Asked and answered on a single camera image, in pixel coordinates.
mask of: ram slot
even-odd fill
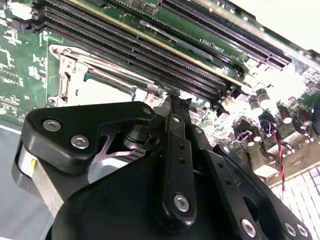
[[[140,74],[140,72],[137,71],[138,69],[144,69],[145,72],[151,73],[154,77],[156,77],[154,78],[155,80],[171,85],[174,88],[181,89],[182,91],[194,94],[199,98],[209,101],[213,101],[219,98],[219,96],[212,94],[212,92],[210,91],[208,92],[206,90],[203,90],[199,86],[189,84],[179,78],[175,78],[169,73],[160,71],[155,67],[147,66],[145,62],[140,61],[130,55],[124,54],[124,49],[121,49],[122,51],[120,51],[119,49],[115,49],[107,45],[102,45],[100,42],[88,39],[86,35],[81,35],[68,27],[52,21],[51,19],[42,17],[31,25],[31,29],[35,33],[41,33],[44,30],[56,33],[73,41],[76,44],[79,44],[80,46],[83,46],[88,51],[95,53],[102,58],[108,58],[108,60],[112,61],[113,63],[119,64],[122,67],[135,71],[138,74]]]
[[[46,9],[42,9],[39,5],[35,5],[35,10],[33,14],[35,15],[36,18],[38,18],[39,10],[41,11],[51,11],[55,15],[59,15],[59,12],[61,10],[66,11],[66,14],[72,16],[73,19],[77,19],[77,23],[81,23],[86,21],[87,25],[90,25],[91,30],[97,29],[96,34],[103,33],[103,32],[108,32],[110,35],[113,35],[115,38],[117,38],[117,41],[119,37],[124,38],[126,41],[129,41],[130,45],[139,45],[140,47],[144,48],[143,50],[145,52],[152,52],[148,54],[148,56],[152,56],[152,54],[157,54],[160,57],[162,57],[163,60],[169,60],[172,62],[169,67],[171,67],[174,72],[177,70],[180,70],[180,73],[182,74],[181,76],[185,79],[188,80],[189,76],[191,75],[194,80],[196,80],[200,85],[204,86],[206,88],[206,85],[208,85],[209,88],[216,88],[220,89],[221,85],[225,85],[225,81],[223,78],[219,76],[215,76],[214,74],[209,73],[208,71],[205,71],[201,69],[200,67],[192,64],[191,62],[188,62],[187,60],[174,55],[172,52],[169,52],[159,46],[157,46],[154,43],[148,42],[142,38],[139,38],[138,36],[127,32],[123,29],[119,29],[119,27],[111,24],[110,22],[103,22],[95,17],[93,17],[90,14],[85,14],[81,11],[79,11],[76,7],[74,6],[68,6],[65,2],[58,4],[57,0],[47,0],[45,3]]]
[[[274,69],[282,70],[292,61],[281,50],[192,1],[163,0],[160,6]]]

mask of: dimm slot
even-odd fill
[[[208,81],[204,81],[199,76],[196,76],[195,74],[187,75],[186,69],[181,69],[181,67],[176,67],[173,65],[173,63],[164,62],[166,59],[163,59],[162,61],[158,58],[154,59],[150,57],[150,53],[146,55],[145,49],[139,49],[139,46],[133,47],[134,43],[132,42],[125,42],[120,41],[118,37],[111,36],[110,34],[105,34],[102,31],[100,31],[97,28],[91,27],[83,22],[75,20],[75,18],[71,18],[66,16],[65,14],[62,14],[61,12],[58,12],[54,9],[51,9],[50,7],[44,7],[42,10],[39,11],[39,13],[44,12],[44,15],[57,22],[60,23],[68,28],[73,29],[76,32],[79,32],[89,38],[92,38],[93,40],[96,40],[102,44],[108,45],[112,48],[121,50],[123,53],[126,53],[128,55],[131,55],[146,64],[150,64],[155,68],[158,68],[162,71],[165,71],[176,78],[180,78],[184,81],[189,82],[190,84],[199,86],[204,91],[210,92],[212,94],[218,94],[217,92],[217,86],[214,86],[210,84]]]
[[[124,56],[123,54],[117,52],[116,49],[109,49],[107,47],[101,46],[100,44],[96,44],[91,40],[86,39],[85,37],[79,36],[76,32],[73,32],[69,28],[65,28],[64,26],[51,22],[49,19],[41,19],[39,21],[36,21],[32,24],[32,30],[36,33],[40,33],[44,30],[54,32],[56,34],[61,35],[62,37],[65,37],[76,44],[79,44],[86,48],[87,50],[90,50],[93,53],[97,53],[100,57],[106,57],[110,59],[115,64],[125,63],[125,65],[122,65],[122,67],[127,67],[131,69],[132,71],[136,71],[140,69],[144,69],[145,72],[151,73],[153,76],[158,76],[158,79],[160,82],[164,82],[168,85],[171,85],[175,88],[181,89],[182,91],[191,93],[199,98],[206,99],[209,101],[216,101],[217,95],[212,95],[211,93],[206,93],[202,89],[199,89],[198,87],[192,86],[187,84],[184,81],[181,81],[180,79],[174,79],[173,76],[166,74],[165,72],[159,72],[157,69],[150,68],[146,66],[144,63],[139,62],[138,60],[134,59],[128,59],[128,56]]]
[[[47,7],[54,8],[54,6],[56,6],[57,8],[59,8],[59,10],[66,10],[66,12],[70,13],[70,15],[74,15],[73,18],[78,17],[78,20],[81,22],[82,20],[87,21],[89,24],[91,24],[92,27],[94,28],[101,28],[102,31],[101,32],[105,32],[108,31],[113,35],[116,35],[117,37],[122,37],[128,41],[131,41],[131,44],[139,44],[141,47],[145,48],[148,51],[151,51],[153,53],[156,53],[158,55],[160,55],[161,57],[170,60],[172,62],[174,62],[175,69],[180,69],[181,67],[184,68],[183,72],[187,71],[190,72],[189,70],[191,70],[192,72],[190,72],[194,77],[195,80],[197,82],[203,83],[205,85],[208,85],[210,87],[213,88],[220,88],[220,84],[225,85],[225,80],[221,79],[218,76],[214,76],[213,74],[201,69],[200,67],[186,61],[185,59],[182,59],[181,57],[175,56],[173,53],[166,51],[162,48],[160,48],[159,46],[155,45],[154,43],[150,43],[144,39],[139,38],[136,35],[133,35],[131,33],[128,32],[123,32],[121,30],[118,30],[119,28],[116,28],[116,26],[105,22],[102,22],[100,20],[96,20],[95,18],[93,18],[92,16],[90,16],[90,14],[85,14],[83,12],[78,11],[75,8],[71,8],[71,7],[67,7],[66,3],[62,3],[62,4],[57,4],[56,0],[46,0],[47,2],[51,2],[54,5],[51,5],[51,3],[47,3]]]
[[[290,58],[284,55],[283,58],[279,58],[272,52],[260,47],[252,41],[247,40],[243,36],[233,32],[223,25],[214,22],[209,17],[206,17],[203,14],[195,11],[194,9],[187,7],[181,2],[178,2],[176,0],[164,0],[160,4],[160,6],[168,12],[175,14],[179,18],[182,18],[199,27],[200,29],[211,33],[217,38],[232,46],[235,46],[249,56],[252,56],[260,62],[264,62],[274,69],[282,70],[291,62]]]

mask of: red wire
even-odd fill
[[[278,138],[277,138],[277,132],[274,131],[273,132],[273,138],[274,141],[276,142],[276,144],[278,145],[279,148],[279,157],[280,157],[280,167],[281,167],[281,180],[282,180],[282,192],[284,192],[286,190],[285,188],[285,164],[284,164],[284,160],[283,160],[283,147],[279,144]]]

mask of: green circuit board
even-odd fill
[[[14,16],[0,5],[0,119],[22,125],[32,109],[51,107],[59,87],[59,60],[48,54],[50,44],[74,44],[51,32],[20,33],[8,27]]]
[[[19,0],[17,2],[31,3],[29,0]],[[223,42],[207,31],[194,26],[191,22],[177,18],[176,15],[158,7],[157,0],[145,0],[143,6],[139,5],[142,3],[140,0],[123,0],[121,4],[126,4],[135,9],[142,8],[144,13],[158,21],[166,22],[171,28],[182,32],[186,38],[189,36],[203,44],[205,48],[211,48],[211,51],[204,52],[186,44],[186,38],[183,37],[174,40],[173,36],[166,31],[157,30],[156,27],[148,27],[142,24],[141,19],[112,4],[106,3],[101,7],[93,3],[92,0],[67,0],[66,2],[77,4],[85,11],[95,11],[96,14],[100,14],[101,18],[108,18],[121,28],[139,33],[143,39],[157,41],[157,45],[168,51],[179,53],[180,57],[187,56],[188,61],[196,63],[203,69],[209,69],[209,71],[217,72],[242,83],[244,81],[243,78],[237,78],[236,69],[232,68],[229,63],[216,58],[213,53],[227,55],[239,64],[248,60],[247,54],[238,50],[234,45]],[[7,2],[7,5],[0,4],[0,119],[22,125],[26,114],[32,109],[52,107],[53,105],[48,99],[51,96],[56,96],[59,90],[60,62],[49,53],[49,46],[57,44],[86,49],[65,37],[46,30],[40,33],[32,33],[31,31],[21,33],[8,26],[10,19],[15,17],[12,13],[11,0]],[[154,53],[152,57],[156,58],[157,53]],[[294,75],[303,76],[301,81],[304,85],[308,85],[306,91],[297,99],[296,108],[311,107],[313,94],[320,88],[319,72],[294,57],[292,57],[292,63],[288,67],[293,68]],[[258,79],[259,74],[255,75],[256,82],[262,84],[261,86],[269,86],[268,80]],[[203,103],[202,101],[197,102],[199,106],[202,106]],[[199,120],[198,125],[205,128],[206,120],[213,120],[214,130],[206,131],[210,142],[220,141],[220,139],[225,139],[228,142],[229,139],[226,136],[232,131],[233,121],[247,114],[248,106],[239,105],[239,109],[228,122],[218,119],[213,112],[208,111]]]

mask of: expansion slot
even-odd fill
[[[107,31],[108,33],[114,35],[115,37],[120,37],[130,41],[130,44],[132,45],[139,44],[141,47],[174,62],[175,64],[177,64],[177,67],[185,67],[188,70],[200,75],[201,77],[207,78],[210,82],[214,81],[219,84],[222,84],[225,82],[224,80],[221,80],[221,78],[214,76],[213,74],[201,69],[195,64],[192,64],[187,60],[174,55],[172,52],[169,52],[152,42],[139,38],[136,34],[133,34],[124,29],[120,29],[110,21],[102,21],[97,17],[95,17],[94,15],[90,13],[84,13],[82,10],[78,9],[75,6],[69,5],[66,2],[61,2],[59,0],[46,0],[46,2],[47,2],[46,6],[50,8],[48,9],[48,11],[55,10],[55,12],[53,13],[57,14],[57,12],[61,12],[61,10],[63,10],[65,11],[66,15],[72,16],[72,18],[77,19],[78,22],[83,22],[83,21],[88,22],[88,24],[90,24],[93,28],[97,29],[96,32],[99,32],[99,30],[101,30],[100,32]],[[203,83],[207,82],[205,79],[202,79],[199,77],[197,78],[197,80]]]
[[[291,63],[279,49],[192,1],[163,0],[160,6],[274,69],[281,70]]]
[[[142,12],[141,9],[131,6],[130,0],[108,0],[107,3],[127,11],[137,18],[150,21],[155,26],[165,29],[171,34],[178,35],[188,40],[190,44],[196,45],[205,51],[210,51],[210,49],[204,47],[203,44],[199,42],[199,39],[196,39],[197,36],[187,33],[189,28],[198,28],[206,32],[209,36],[214,36],[220,41],[220,44],[223,44],[221,46],[227,46],[226,48],[228,48],[229,51],[236,50],[242,52],[273,69],[282,70],[292,61],[291,58],[284,55],[281,50],[191,1],[163,0],[159,3],[160,8],[157,13],[153,16]],[[174,15],[176,21],[166,22],[162,17],[164,14],[168,16],[169,14]],[[212,53],[220,57],[222,55],[222,52],[213,51]],[[243,61],[240,59],[236,60],[236,58],[231,55],[223,54],[222,57],[228,58],[232,62],[238,61],[238,63],[241,63],[241,61]]]
[[[33,23],[31,27],[35,33],[40,33],[44,30],[48,30],[56,34],[59,34],[60,36],[65,37],[73,41],[74,43],[79,44],[80,46],[83,46],[90,52],[97,53],[97,55],[107,58],[108,60],[116,64],[120,64],[122,67],[129,68],[131,71],[135,71],[138,74],[140,73],[138,72],[139,68],[144,69],[145,73],[151,73],[154,77],[157,77],[155,78],[155,80],[158,80],[159,82],[164,82],[177,89],[181,89],[183,91],[192,93],[199,98],[212,101],[217,97],[216,95],[210,92],[203,91],[201,88],[197,86],[188,84],[183,80],[176,79],[172,75],[166,72],[161,72],[154,67],[146,66],[144,62],[139,61],[134,57],[130,58],[130,56],[124,55],[122,52],[117,51],[116,49],[113,49],[106,45],[102,46],[102,44],[99,42],[88,39],[85,36],[80,36],[78,32],[75,32],[63,25],[55,23],[50,19],[38,20],[35,23]]]
[[[208,73],[212,73],[217,77],[221,77],[221,79],[225,79],[235,85],[241,86],[243,88],[246,89],[247,92],[251,92],[252,89],[250,89],[250,87],[246,86],[245,84],[243,84],[240,79],[238,79],[238,76],[234,77],[234,76],[230,76],[228,73],[224,73],[221,72],[221,69],[217,69],[216,67],[213,67],[212,65],[208,65],[206,63],[204,63],[202,60],[199,60],[197,58],[192,57],[192,52],[189,53],[185,53],[181,50],[176,49],[175,47],[172,47],[172,45],[170,44],[166,44],[165,42],[152,37],[150,35],[148,35],[147,33],[145,33],[142,29],[137,28],[137,26],[132,26],[132,23],[134,22],[134,18],[129,14],[126,14],[126,12],[122,12],[122,14],[129,16],[130,21],[129,22],[122,22],[119,21],[118,19],[114,18],[114,16],[109,16],[107,14],[103,14],[102,12],[100,12],[97,8],[94,8],[90,5],[88,5],[87,3],[84,3],[83,1],[78,1],[78,0],[66,0],[63,1],[64,3],[68,3],[68,5],[70,6],[77,6],[79,9],[81,9],[82,11],[86,11],[88,13],[91,13],[93,15],[95,15],[97,18],[101,19],[101,20],[106,20],[106,21],[110,21],[112,23],[114,23],[118,28],[121,29],[125,29],[131,33],[136,34],[137,36],[140,36],[141,38],[143,38],[144,40],[147,40],[163,49],[165,49],[166,51],[169,51],[171,53],[174,53],[175,55],[185,59],[186,61],[189,61],[190,63],[194,64],[195,66],[199,66],[201,67],[203,70],[207,71]],[[119,9],[117,10],[117,8],[112,7],[110,11],[120,11]]]
[[[59,6],[59,8],[48,3],[49,1]],[[201,69],[197,65],[174,55],[172,52],[163,50],[152,42],[139,38],[128,31],[119,30],[112,23],[98,20],[90,14],[84,16],[75,7],[66,6],[65,2],[59,4],[57,0],[47,0],[45,6],[36,4],[33,15],[39,19],[45,16],[55,23],[79,32],[87,38],[96,40],[98,44],[101,43],[120,50],[120,52],[133,57],[131,62],[140,60],[145,64],[152,65],[153,68],[158,68],[162,72],[187,82],[191,86],[197,86],[200,91],[208,92],[210,96],[206,97],[208,100],[218,99],[226,93],[227,89],[224,86],[225,81],[223,78]]]

